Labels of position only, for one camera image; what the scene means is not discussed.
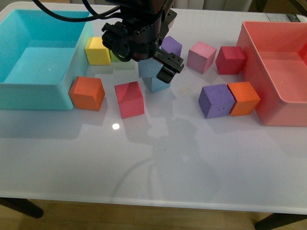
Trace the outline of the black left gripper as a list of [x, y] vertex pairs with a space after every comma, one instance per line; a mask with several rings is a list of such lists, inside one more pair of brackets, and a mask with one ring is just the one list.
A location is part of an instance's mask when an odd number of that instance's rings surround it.
[[165, 18], [160, 16], [147, 25], [129, 23], [127, 20], [114, 25], [106, 23], [102, 28], [103, 45], [122, 62], [130, 60], [139, 62], [153, 58], [163, 65], [156, 77], [164, 83], [170, 83], [174, 75], [182, 71], [183, 59], [174, 53], [163, 51], [160, 45], [176, 16], [176, 14], [167, 14]]

